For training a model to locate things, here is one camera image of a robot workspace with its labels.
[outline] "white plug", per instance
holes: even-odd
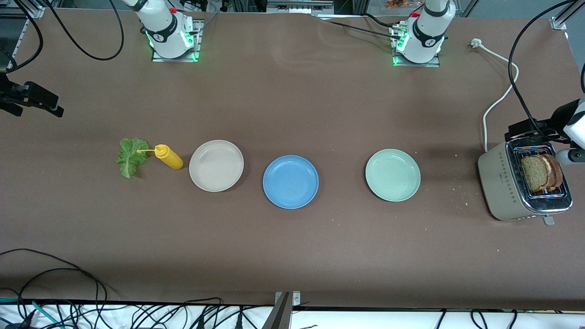
[[[472,42],[471,42],[471,46],[472,48],[483,48],[483,44],[481,44],[481,39],[478,38],[473,38]]]

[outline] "plate rim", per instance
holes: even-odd
[[[232,184],[230,184],[230,186],[226,187],[225,189],[220,189],[220,190],[208,190],[208,189],[201,187],[199,184],[197,184],[197,182],[193,178],[193,173],[191,172],[191,166],[193,166],[193,168],[195,167],[195,162],[193,160],[194,160],[194,157],[195,157],[195,154],[197,153],[197,151],[199,151],[201,148],[208,146],[208,144],[217,143],[217,142],[220,142],[221,144],[223,144],[224,147],[229,146],[230,148],[232,148],[232,150],[235,150],[237,152],[239,158],[242,160],[242,168],[239,170],[240,172],[238,173],[237,178],[235,179],[235,181]],[[234,143],[232,143],[228,140],[214,139],[214,140],[209,140],[209,141],[199,145],[199,147],[193,152],[193,154],[191,155],[191,159],[189,160],[189,176],[191,177],[191,180],[193,181],[193,183],[203,191],[212,192],[212,193],[223,192],[223,191],[231,188],[232,186],[234,186],[240,180],[240,178],[242,178],[242,173],[244,172],[245,166],[246,166],[246,162],[244,160],[244,155],[242,154],[242,151],[239,149],[239,147],[237,147]]]
[[[385,198],[385,197],[383,197],[383,196],[379,195],[379,193],[378,193],[378,192],[376,192],[376,191],[375,191],[375,190],[372,188],[372,186],[371,186],[371,184],[370,184],[370,181],[369,181],[369,179],[368,179],[368,175],[367,175],[367,172],[368,172],[368,167],[370,167],[370,166],[372,165],[371,163],[372,163],[373,159],[374,159],[376,156],[379,156],[379,155],[380,155],[380,153],[383,153],[383,152],[384,152],[384,153],[385,153],[385,152],[397,152],[397,153],[399,153],[400,155],[403,155],[403,156],[404,156],[404,155],[406,155],[406,156],[407,156],[408,158],[410,158],[410,159],[412,160],[412,162],[414,163],[414,165],[415,165],[415,169],[416,169],[416,171],[417,171],[417,173],[418,173],[418,175],[417,175],[417,176],[418,176],[418,179],[417,179],[417,186],[414,188],[414,190],[413,190],[412,194],[411,194],[411,195],[409,195],[408,197],[406,197],[406,198],[402,198],[402,199],[399,199],[399,200],[391,200],[391,199],[389,199],[389,198]],[[403,151],[403,150],[399,150],[399,149],[382,149],[382,150],[379,150],[378,152],[374,153],[372,156],[370,156],[370,158],[368,159],[368,161],[367,161],[367,163],[366,163],[366,169],[364,170],[364,176],[366,176],[366,184],[367,184],[368,188],[370,189],[370,191],[372,191],[372,192],[373,192],[373,193],[374,193],[374,194],[375,194],[377,197],[379,197],[380,199],[382,199],[382,200],[384,200],[384,201],[389,201],[389,202],[402,202],[402,201],[406,201],[406,200],[410,199],[411,197],[413,197],[413,196],[414,196],[414,195],[417,193],[418,189],[419,189],[419,188],[420,188],[420,186],[421,186],[421,180],[422,180],[422,177],[421,177],[421,169],[420,169],[420,167],[418,166],[418,163],[417,163],[417,161],[416,161],[416,160],[415,160],[415,159],[414,159],[412,156],[410,156],[408,153],[406,153],[406,152],[405,152],[405,151]]]
[[[278,162],[279,160],[281,160],[282,158],[285,158],[285,157],[294,157],[296,159],[302,159],[302,161],[299,163],[303,163],[304,166],[306,164],[308,164],[310,167],[307,167],[307,168],[309,168],[311,170],[311,172],[315,174],[314,176],[315,176],[315,183],[316,184],[315,184],[315,191],[312,193],[312,196],[309,198],[309,200],[307,202],[305,202],[301,205],[295,206],[295,207],[285,207],[285,206],[275,202],[272,198],[270,198],[269,194],[266,191],[266,179],[267,179],[267,173],[269,172],[269,168],[272,165],[274,165],[276,162]],[[302,157],[300,155],[295,155],[295,154],[282,155],[282,156],[279,156],[276,159],[272,160],[272,162],[270,162],[270,164],[264,170],[264,175],[262,175],[262,189],[264,190],[264,195],[275,206],[280,207],[282,209],[286,209],[286,210],[299,209],[299,208],[305,207],[307,204],[311,203],[311,201],[313,201],[313,199],[315,198],[315,196],[319,192],[319,173],[317,172],[317,168],[315,168],[315,165],[311,161],[306,159],[305,157]]]

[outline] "plate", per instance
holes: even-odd
[[[416,161],[403,151],[381,150],[366,165],[366,181],[372,192],[386,201],[404,201],[421,185]]]
[[[243,171],[244,157],[240,149],[226,140],[212,140],[201,145],[189,162],[193,183],[207,192],[229,189]]]
[[[319,189],[319,176],[309,160],[298,155],[285,155],[268,165],[262,185],[273,204],[284,209],[297,209],[313,200]]]

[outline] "bread slice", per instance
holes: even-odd
[[[563,183],[563,172],[552,155],[533,155],[521,160],[524,179],[531,192],[554,190]]]

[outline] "white plate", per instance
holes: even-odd
[[[232,187],[242,176],[244,157],[234,144],[212,140],[201,145],[189,162],[193,183],[208,192],[221,192]]]

